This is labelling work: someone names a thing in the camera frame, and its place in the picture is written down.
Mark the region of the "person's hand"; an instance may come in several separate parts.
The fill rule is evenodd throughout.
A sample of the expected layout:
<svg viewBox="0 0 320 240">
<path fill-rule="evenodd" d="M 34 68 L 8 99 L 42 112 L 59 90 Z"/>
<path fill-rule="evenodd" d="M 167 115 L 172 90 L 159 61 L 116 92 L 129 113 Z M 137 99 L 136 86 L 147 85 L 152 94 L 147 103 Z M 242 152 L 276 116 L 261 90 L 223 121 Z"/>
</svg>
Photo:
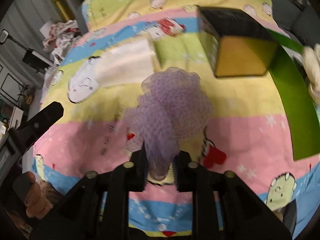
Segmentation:
<svg viewBox="0 0 320 240">
<path fill-rule="evenodd" d="M 25 172 L 13 183 L 13 190 L 26 207 L 29 218 L 43 219 L 62 198 L 51 183 L 36 179 L 33 172 Z"/>
</svg>

